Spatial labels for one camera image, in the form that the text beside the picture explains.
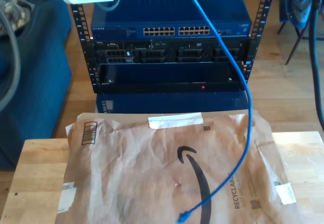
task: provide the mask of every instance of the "blue ethernet cable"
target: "blue ethernet cable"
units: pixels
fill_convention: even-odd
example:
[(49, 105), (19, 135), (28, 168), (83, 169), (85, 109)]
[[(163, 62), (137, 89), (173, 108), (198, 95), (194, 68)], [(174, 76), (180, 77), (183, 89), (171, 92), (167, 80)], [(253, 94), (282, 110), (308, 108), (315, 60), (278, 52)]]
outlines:
[(238, 170), (238, 168), (241, 166), (243, 160), (245, 159), (248, 150), (249, 150), (249, 146), (250, 146), (250, 139), (251, 139), (251, 131), (252, 131), (252, 97), (251, 97), (251, 93), (250, 90), (248, 88), (248, 85), (245, 81), (244, 75), (241, 72), (241, 70), (239, 69), (238, 65), (236, 64), (234, 58), (232, 57), (232, 55), (229, 53), (228, 49), (226, 48), (225, 44), (223, 43), (222, 39), (220, 38), (220, 36), (218, 35), (216, 29), (214, 28), (213, 24), (211, 23), (211, 21), (209, 20), (209, 18), (207, 17), (207, 15), (205, 14), (205, 12), (203, 11), (202, 7), (200, 6), (200, 4), (198, 3), (197, 0), (192, 0), (192, 2), (194, 3), (194, 5), (196, 6), (196, 8), (199, 10), (201, 16), (204, 18), (205, 22), (208, 24), (208, 26), (210, 27), (210, 29), (213, 31), (213, 33), (216, 36), (216, 40), (218, 41), (218, 43), (220, 44), (221, 48), (223, 49), (223, 51), (225, 52), (226, 56), (228, 57), (231, 65), (233, 66), (233, 68), (235, 69), (240, 81), (243, 84), (243, 87), (246, 91), (247, 94), (247, 98), (248, 98), (248, 109), (249, 109), (249, 122), (248, 122), (248, 134), (247, 134), (247, 143), (245, 146), (245, 149), (243, 151), (243, 154), (240, 158), (240, 160), (238, 161), (237, 165), (234, 167), (234, 169), (229, 173), (229, 175), (227, 176), (227, 178), (225, 178), (225, 180), (204, 200), (202, 200), (200, 203), (198, 203), (195, 207), (193, 207), (192, 209), (185, 211), (183, 213), (181, 213), (179, 215), (178, 218), (178, 224), (181, 223), (185, 223), (185, 221), (190, 217), (191, 213), (194, 212), (196, 209), (198, 209), (199, 207), (205, 205), (208, 201), (211, 200), (211, 198), (219, 191), (221, 190), (226, 183), (234, 176), (235, 172)]

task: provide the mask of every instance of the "white label sticker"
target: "white label sticker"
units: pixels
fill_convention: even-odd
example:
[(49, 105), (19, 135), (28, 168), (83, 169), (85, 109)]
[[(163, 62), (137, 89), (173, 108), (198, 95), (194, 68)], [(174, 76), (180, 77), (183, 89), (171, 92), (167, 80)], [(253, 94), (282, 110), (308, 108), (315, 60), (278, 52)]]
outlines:
[(165, 129), (188, 125), (202, 124), (204, 120), (201, 113), (181, 114), (172, 116), (148, 118), (151, 129)]
[(290, 183), (282, 184), (282, 185), (277, 185), (275, 186), (280, 198), (281, 202), (284, 205), (287, 204), (292, 204), (296, 202), (295, 195), (292, 189), (292, 186)]
[(74, 201), (76, 188), (73, 188), (74, 182), (67, 182), (63, 184), (63, 190), (61, 192), (59, 207), (57, 213), (68, 211)]

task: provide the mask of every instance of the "wooden floor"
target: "wooden floor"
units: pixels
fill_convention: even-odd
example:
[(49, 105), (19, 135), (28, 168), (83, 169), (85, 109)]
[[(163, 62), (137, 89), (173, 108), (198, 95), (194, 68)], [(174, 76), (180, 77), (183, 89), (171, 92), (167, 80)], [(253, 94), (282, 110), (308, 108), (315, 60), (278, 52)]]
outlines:
[[(245, 0), (245, 2), (254, 20), (259, 0)], [(87, 6), (88, 25), (91, 21), (91, 12), (92, 6)], [(291, 24), (287, 24), (281, 34), (277, 35), (279, 27), (278, 0), (273, 0), (249, 79), (254, 110), (271, 124), (273, 132), (317, 130), (323, 137), (314, 105), (308, 42), (301, 41), (291, 63), (285, 66), (297, 36)], [(324, 49), (320, 49), (323, 46), (324, 42), (318, 42), (320, 74), (324, 82)], [(79, 114), (93, 112), (95, 109), (96, 95), (92, 90), (74, 24), (66, 44), (66, 54), (72, 79), (54, 134), (56, 138), (65, 137), (65, 126), (75, 122)], [(12, 178), (13, 172), (0, 171), (0, 213)]]

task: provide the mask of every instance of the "blue couch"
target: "blue couch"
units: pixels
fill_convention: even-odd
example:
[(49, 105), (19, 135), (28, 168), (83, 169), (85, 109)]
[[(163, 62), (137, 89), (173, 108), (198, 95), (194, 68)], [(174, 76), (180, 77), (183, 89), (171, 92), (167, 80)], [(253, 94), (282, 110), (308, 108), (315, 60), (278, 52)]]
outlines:
[[(31, 32), (17, 37), (21, 78), (15, 96), (0, 113), (0, 169), (16, 167), (25, 140), (52, 136), (71, 78), (64, 50), (71, 28), (67, 4), (44, 2), (35, 18)], [(0, 40), (0, 64), (11, 59), (9, 41)], [(4, 73), (0, 87), (10, 81), (10, 72)]]

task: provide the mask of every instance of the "camouflage fabric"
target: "camouflage fabric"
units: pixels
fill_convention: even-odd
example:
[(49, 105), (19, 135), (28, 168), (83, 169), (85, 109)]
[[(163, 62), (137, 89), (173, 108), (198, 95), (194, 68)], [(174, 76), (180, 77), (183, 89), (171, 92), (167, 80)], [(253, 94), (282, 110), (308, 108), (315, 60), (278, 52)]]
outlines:
[[(12, 29), (22, 29), (30, 20), (34, 5), (26, 0), (0, 0), (0, 9), (9, 19)], [(7, 34), (6, 29), (0, 22), (0, 36)]]

